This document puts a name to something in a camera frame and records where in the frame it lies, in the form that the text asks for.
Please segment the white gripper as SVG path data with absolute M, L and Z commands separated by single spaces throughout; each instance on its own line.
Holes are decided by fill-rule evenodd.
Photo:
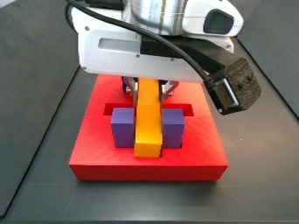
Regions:
M 91 74 L 125 76 L 124 83 L 133 98 L 133 106 L 137 101 L 137 82 L 133 77 L 160 80 L 160 104 L 173 95 L 179 81 L 201 81 L 181 57 L 152 39 L 95 19 L 80 10 L 73 9 L 71 17 L 79 34 L 80 66 Z M 235 55 L 205 39 L 168 39 L 191 55 L 204 73 L 217 79 L 235 63 Z

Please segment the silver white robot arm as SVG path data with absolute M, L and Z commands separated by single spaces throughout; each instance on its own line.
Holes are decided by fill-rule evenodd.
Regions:
M 143 78 L 160 80 L 163 98 L 180 81 L 201 82 L 223 115 L 244 108 L 225 65 L 203 52 L 233 52 L 243 17 L 228 0 L 67 1 L 87 72 L 121 75 L 131 93 Z

